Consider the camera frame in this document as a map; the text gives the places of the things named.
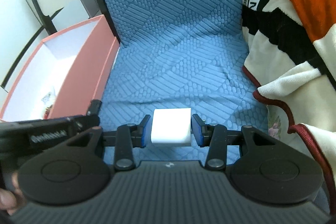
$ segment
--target pink box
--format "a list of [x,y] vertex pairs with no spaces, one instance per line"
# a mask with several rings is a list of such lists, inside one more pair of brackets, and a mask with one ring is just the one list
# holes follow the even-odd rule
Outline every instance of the pink box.
[[48,118],[85,115],[91,100],[101,99],[118,50],[103,15],[43,39],[8,93],[0,119],[41,119],[42,98],[51,91],[56,100]]

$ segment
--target white cube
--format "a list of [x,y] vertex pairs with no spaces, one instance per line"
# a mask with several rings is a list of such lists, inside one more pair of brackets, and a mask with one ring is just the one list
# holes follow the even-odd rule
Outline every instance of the white cube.
[[191,108],[155,109],[151,141],[155,146],[191,146]]

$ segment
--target blue fabric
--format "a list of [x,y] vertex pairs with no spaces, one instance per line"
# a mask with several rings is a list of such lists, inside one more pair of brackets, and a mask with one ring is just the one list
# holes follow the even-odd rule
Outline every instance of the blue fabric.
[[[105,0],[121,48],[102,98],[104,130],[138,123],[156,108],[191,107],[206,122],[239,130],[267,130],[267,110],[252,96],[241,67],[247,45],[241,32],[242,0]],[[208,148],[134,149],[136,160],[204,163]],[[228,163],[239,157],[228,149]],[[105,161],[111,162],[113,149]]]

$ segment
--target blue quilted cover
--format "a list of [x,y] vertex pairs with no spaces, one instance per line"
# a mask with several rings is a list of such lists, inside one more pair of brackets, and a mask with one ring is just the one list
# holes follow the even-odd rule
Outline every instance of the blue quilted cover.
[[[241,67],[242,0],[105,0],[121,48],[100,111],[104,130],[138,123],[156,108],[191,107],[207,123],[267,130],[267,110]],[[140,160],[204,160],[208,148],[135,148]],[[105,161],[113,160],[113,148]],[[239,157],[228,149],[228,164]]]

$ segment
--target fleece blanket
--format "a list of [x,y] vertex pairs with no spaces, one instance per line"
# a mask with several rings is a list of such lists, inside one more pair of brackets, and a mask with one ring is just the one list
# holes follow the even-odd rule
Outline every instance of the fleece blanket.
[[243,0],[242,17],[253,96],[287,114],[280,139],[320,164],[334,214],[336,1]]

